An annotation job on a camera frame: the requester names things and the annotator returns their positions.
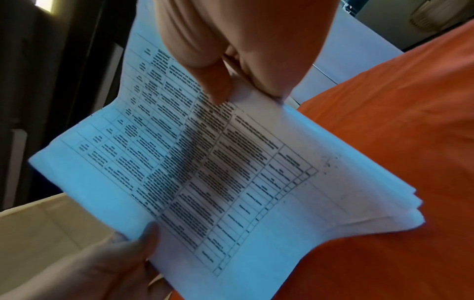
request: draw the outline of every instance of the paper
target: paper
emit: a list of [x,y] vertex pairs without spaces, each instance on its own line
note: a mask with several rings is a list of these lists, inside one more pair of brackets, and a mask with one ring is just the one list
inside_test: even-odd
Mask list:
[[128,238],[157,220],[185,299],[270,299],[327,240],[423,223],[412,187],[238,78],[212,106],[155,24],[138,1],[118,98],[30,162]]

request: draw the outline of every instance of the wooden surface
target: wooden surface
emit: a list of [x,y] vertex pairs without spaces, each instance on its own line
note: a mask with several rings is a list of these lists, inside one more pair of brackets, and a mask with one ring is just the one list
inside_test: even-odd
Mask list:
[[111,232],[65,194],[0,213],[0,295]]

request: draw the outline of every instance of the orange cloth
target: orange cloth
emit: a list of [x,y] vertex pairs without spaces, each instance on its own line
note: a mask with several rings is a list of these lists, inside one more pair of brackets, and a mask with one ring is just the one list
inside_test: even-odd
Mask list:
[[274,299],[474,299],[474,22],[299,111],[417,188],[427,223],[317,247]]

